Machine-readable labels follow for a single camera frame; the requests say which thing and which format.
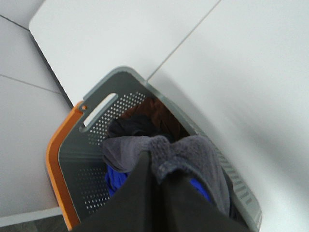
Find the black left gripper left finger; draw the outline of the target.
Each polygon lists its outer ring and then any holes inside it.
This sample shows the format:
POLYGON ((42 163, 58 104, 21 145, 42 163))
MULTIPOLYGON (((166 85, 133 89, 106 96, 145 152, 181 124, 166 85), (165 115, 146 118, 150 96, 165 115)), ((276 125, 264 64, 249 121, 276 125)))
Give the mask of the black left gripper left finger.
POLYGON ((133 172, 112 198, 76 226, 74 232, 155 232, 157 187, 149 152, 141 152, 133 172))

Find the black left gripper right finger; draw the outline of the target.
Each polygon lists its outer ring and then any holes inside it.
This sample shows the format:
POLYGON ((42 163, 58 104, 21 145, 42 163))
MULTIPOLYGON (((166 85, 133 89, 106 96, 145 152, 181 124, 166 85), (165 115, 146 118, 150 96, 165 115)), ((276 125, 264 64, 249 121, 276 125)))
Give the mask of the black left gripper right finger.
POLYGON ((247 232, 206 201, 183 174, 169 174, 160 185, 163 197, 154 221, 155 232, 247 232))

